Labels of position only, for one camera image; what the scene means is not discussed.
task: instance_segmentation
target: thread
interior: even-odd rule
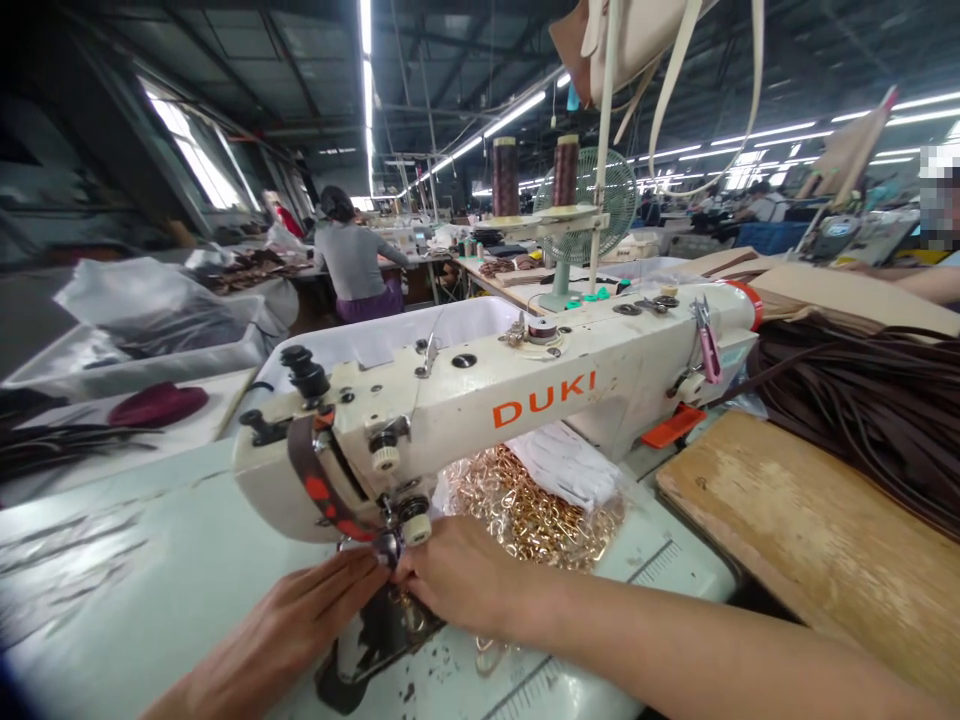
[[[520,169],[517,140],[501,137],[493,141],[494,217],[520,215]]]
[[[580,160],[580,138],[564,135],[553,151],[553,206],[577,204],[577,165]]]

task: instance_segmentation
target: bundle of leather straps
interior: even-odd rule
[[[749,380],[769,419],[873,480],[960,542],[960,340],[911,327],[863,337],[822,318],[764,324]]]

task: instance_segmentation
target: electric fan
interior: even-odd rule
[[[553,205],[553,176],[556,168],[540,183],[533,201],[537,213]],[[597,149],[582,148],[577,159],[577,204],[593,203],[593,188],[597,180]],[[609,226],[600,234],[600,255],[610,252],[623,238],[633,223],[637,211],[637,179],[633,169],[620,154],[607,151],[606,192],[601,213],[610,214]],[[582,293],[570,292],[570,266],[583,265],[590,260],[591,230],[577,230],[563,235],[540,238],[543,251],[557,261],[553,290],[540,298],[540,306],[561,312],[572,300],[580,300]]]

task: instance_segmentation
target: blue crate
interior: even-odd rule
[[[747,223],[734,247],[752,247],[761,255],[777,255],[796,247],[810,223]]]

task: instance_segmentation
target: ceiling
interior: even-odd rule
[[[573,0],[373,0],[375,172],[399,185],[387,152],[456,147],[496,108],[559,66],[548,33]],[[893,83],[910,99],[957,89],[960,3],[942,0],[767,0],[757,128],[876,104]],[[364,162],[356,0],[95,2],[83,17],[144,66],[238,125],[303,153],[315,171]],[[752,82],[750,0],[720,0],[701,20],[659,147],[746,125]],[[661,67],[617,149],[646,151]],[[552,164],[559,133],[595,142],[599,114],[568,113],[567,91],[511,126],[522,176]],[[614,99],[629,100],[632,87]],[[432,124],[427,107],[432,109]],[[556,128],[551,129],[551,115]],[[346,154],[324,150],[355,148]],[[460,163],[482,162],[482,153]]]

